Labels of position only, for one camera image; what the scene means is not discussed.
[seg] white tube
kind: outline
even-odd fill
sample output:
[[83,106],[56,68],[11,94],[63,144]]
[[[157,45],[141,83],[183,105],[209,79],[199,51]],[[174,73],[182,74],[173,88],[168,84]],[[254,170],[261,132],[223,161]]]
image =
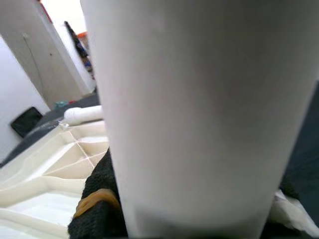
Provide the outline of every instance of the white tube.
[[318,77],[319,1],[81,3],[129,235],[258,238]]
[[77,125],[83,122],[101,119],[103,119],[101,106],[70,108],[64,112],[64,122],[69,125]]

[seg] white cylinder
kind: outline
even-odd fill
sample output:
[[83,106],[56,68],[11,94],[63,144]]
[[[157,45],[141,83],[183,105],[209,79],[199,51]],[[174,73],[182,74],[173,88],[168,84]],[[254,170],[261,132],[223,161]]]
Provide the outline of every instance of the white cylinder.
[[319,1],[81,3],[129,235],[257,238],[318,76]]
[[69,125],[77,125],[87,121],[103,119],[101,106],[92,106],[86,108],[70,108],[64,112],[64,122]]

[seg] white plastic structure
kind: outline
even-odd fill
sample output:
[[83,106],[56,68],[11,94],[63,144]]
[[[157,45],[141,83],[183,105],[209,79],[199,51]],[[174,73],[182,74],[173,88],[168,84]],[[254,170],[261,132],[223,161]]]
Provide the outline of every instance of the white plastic structure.
[[85,180],[108,147],[103,121],[58,126],[0,169],[0,237],[69,238]]
[[319,69],[319,1],[81,0],[131,237],[258,238]]
[[103,119],[102,107],[70,108],[64,112],[64,122],[69,125],[78,125],[83,122]]

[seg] white plastic tray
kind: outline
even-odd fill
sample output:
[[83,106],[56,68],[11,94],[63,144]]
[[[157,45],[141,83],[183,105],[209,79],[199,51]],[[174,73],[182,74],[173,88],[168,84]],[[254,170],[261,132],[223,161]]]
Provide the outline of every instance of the white plastic tray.
[[109,147],[104,122],[57,127],[0,170],[0,238],[68,238],[85,180]]

